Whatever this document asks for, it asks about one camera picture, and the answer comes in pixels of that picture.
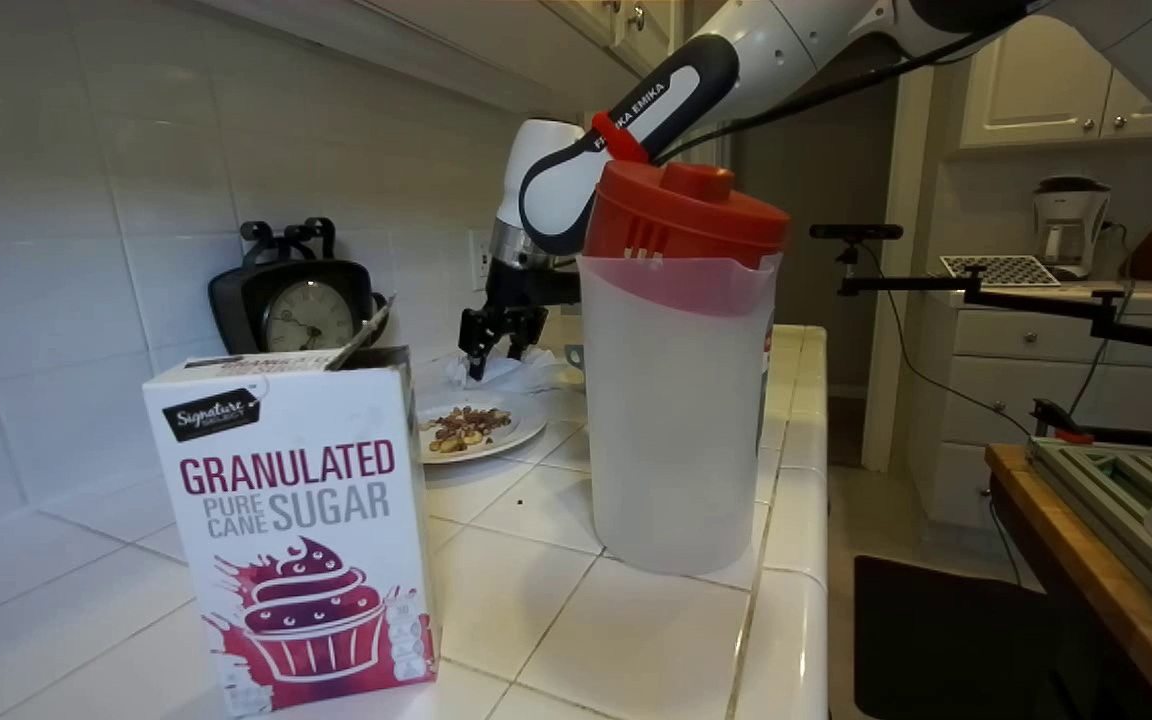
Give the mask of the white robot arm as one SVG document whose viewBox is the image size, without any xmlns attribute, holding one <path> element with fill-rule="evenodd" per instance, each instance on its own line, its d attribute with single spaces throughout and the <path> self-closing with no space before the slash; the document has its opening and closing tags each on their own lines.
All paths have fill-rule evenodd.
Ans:
<svg viewBox="0 0 1152 720">
<path fill-rule="evenodd" d="M 583 124 L 522 119 L 494 205 L 489 299 L 459 313 L 473 380 L 544 329 L 527 272 L 577 255 L 608 159 L 659 165 L 683 131 L 755 128 L 910 68 L 966 56 L 1029 14 L 1067 25 L 1152 101 L 1152 0 L 723 0 L 608 112 Z"/>
</svg>

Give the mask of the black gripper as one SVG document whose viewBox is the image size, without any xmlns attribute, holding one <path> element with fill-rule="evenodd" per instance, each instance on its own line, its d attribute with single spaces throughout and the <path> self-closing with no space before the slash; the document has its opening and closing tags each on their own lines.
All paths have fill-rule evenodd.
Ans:
<svg viewBox="0 0 1152 720">
<path fill-rule="evenodd" d="M 462 372 L 473 380 L 482 377 L 494 329 L 508 331 L 508 356 L 520 359 L 540 338 L 548 306 L 577 299 L 580 299 L 580 272 L 570 261 L 534 266 L 510 266 L 502 261 L 493 261 L 482 313 L 477 306 L 459 313 Z"/>
</svg>

